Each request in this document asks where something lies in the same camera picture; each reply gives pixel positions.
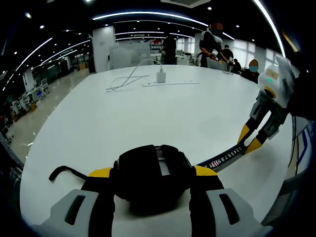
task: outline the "black shirt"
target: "black shirt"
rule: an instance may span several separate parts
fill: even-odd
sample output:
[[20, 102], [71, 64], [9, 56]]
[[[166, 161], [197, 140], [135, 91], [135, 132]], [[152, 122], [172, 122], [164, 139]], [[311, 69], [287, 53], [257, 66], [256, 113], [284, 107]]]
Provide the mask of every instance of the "black shirt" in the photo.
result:
[[259, 73], [256, 72], [254, 75], [252, 74], [252, 72], [249, 69], [245, 69], [243, 71], [241, 71], [241, 76], [243, 78], [246, 78], [250, 81], [253, 81], [254, 83], [258, 84], [258, 77], [259, 77]]
[[172, 36], [168, 36], [167, 38], [164, 39], [162, 46], [166, 47], [166, 55], [167, 56], [175, 56], [176, 55], [176, 41]]
[[229, 60], [229, 57], [234, 58], [233, 52], [231, 52], [231, 50], [230, 50], [229, 48], [223, 49], [222, 54], [225, 56], [225, 58], [226, 58], [227, 60]]
[[241, 65], [239, 62], [235, 62], [234, 73], [241, 72]]
[[[218, 53], [222, 51], [221, 44], [216, 42], [215, 37], [209, 30], [203, 31], [199, 39], [199, 46], [205, 48], [208, 52], [212, 53], [215, 49]], [[207, 68], [207, 56], [203, 53], [201, 57], [201, 67]]]

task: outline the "black strap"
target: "black strap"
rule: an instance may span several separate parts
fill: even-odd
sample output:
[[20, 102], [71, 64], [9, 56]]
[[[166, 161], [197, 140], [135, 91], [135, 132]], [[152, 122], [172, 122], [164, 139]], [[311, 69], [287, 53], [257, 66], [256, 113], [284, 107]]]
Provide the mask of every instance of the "black strap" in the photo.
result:
[[236, 160], [238, 160], [242, 156], [246, 148], [247, 147], [244, 144], [237, 144], [232, 148], [228, 149], [227, 151], [211, 159], [208, 159], [198, 165], [210, 168], [215, 172], [219, 172], [222, 169], [229, 166], [230, 164], [234, 163]]
[[53, 181], [56, 179], [56, 177], [57, 177], [61, 172], [63, 172], [63, 171], [70, 171], [70, 172], [72, 172], [75, 176], [77, 176], [77, 177], [79, 177], [79, 178], [81, 178], [81, 179], [83, 179], [83, 180], [86, 180], [86, 179], [87, 179], [87, 176], [86, 176], [86, 175], [84, 175], [84, 174], [82, 174], [82, 173], [76, 171], [75, 169], [72, 169], [72, 168], [70, 168], [70, 167], [68, 167], [68, 166], [65, 166], [65, 165], [56, 168], [56, 169], [51, 173], [51, 175], [49, 176], [48, 179], [49, 179], [51, 182], [53, 182]]

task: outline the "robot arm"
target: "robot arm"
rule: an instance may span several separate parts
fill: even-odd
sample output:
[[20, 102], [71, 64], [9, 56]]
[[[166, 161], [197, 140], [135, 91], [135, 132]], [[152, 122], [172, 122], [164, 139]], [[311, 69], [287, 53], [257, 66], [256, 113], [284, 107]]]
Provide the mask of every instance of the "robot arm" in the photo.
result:
[[278, 56], [276, 60], [279, 66], [268, 66], [258, 77], [259, 95], [250, 112], [250, 119], [242, 128], [238, 143], [243, 143], [258, 128], [268, 111], [271, 111], [271, 115], [245, 154], [258, 149], [267, 138], [276, 135], [288, 114], [286, 108], [294, 93], [294, 74], [284, 58]]

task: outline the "floor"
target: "floor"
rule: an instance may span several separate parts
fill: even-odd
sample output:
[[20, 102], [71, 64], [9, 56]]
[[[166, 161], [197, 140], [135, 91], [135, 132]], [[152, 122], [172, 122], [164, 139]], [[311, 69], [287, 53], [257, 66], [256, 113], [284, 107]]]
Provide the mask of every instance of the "floor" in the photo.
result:
[[7, 133], [8, 137], [13, 136], [10, 147], [23, 163], [47, 118], [66, 95], [88, 75], [89, 69], [84, 69], [56, 80], [49, 85], [50, 93], [41, 99], [34, 112], [29, 112], [10, 126]]

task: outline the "person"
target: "person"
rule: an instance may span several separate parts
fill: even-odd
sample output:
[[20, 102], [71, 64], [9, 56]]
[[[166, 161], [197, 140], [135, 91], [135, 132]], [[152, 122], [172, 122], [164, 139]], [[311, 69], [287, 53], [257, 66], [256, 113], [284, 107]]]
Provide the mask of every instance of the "person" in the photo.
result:
[[223, 55], [225, 56], [225, 58], [229, 59], [229, 57], [234, 58], [234, 54], [233, 52], [229, 49], [228, 45], [224, 46], [223, 49]]
[[215, 60], [212, 51], [215, 49], [218, 52], [217, 57], [229, 63], [228, 59], [222, 53], [223, 43], [220, 36], [223, 33], [223, 25], [220, 23], [210, 24], [206, 31], [203, 31], [199, 40], [199, 48], [202, 51], [201, 67], [207, 68], [207, 57]]
[[175, 64], [176, 62], [176, 40], [169, 34], [166, 33], [166, 38], [162, 43], [162, 51], [165, 51], [164, 63]]
[[253, 59], [249, 63], [249, 69], [245, 69], [244, 71], [241, 71], [241, 76], [243, 78], [246, 78], [246, 79], [258, 84], [258, 76], [260, 75], [257, 72], [258, 68], [259, 68], [258, 61]]
[[234, 59], [234, 63], [235, 63], [234, 73], [237, 74], [238, 72], [241, 72], [241, 65], [236, 58]]

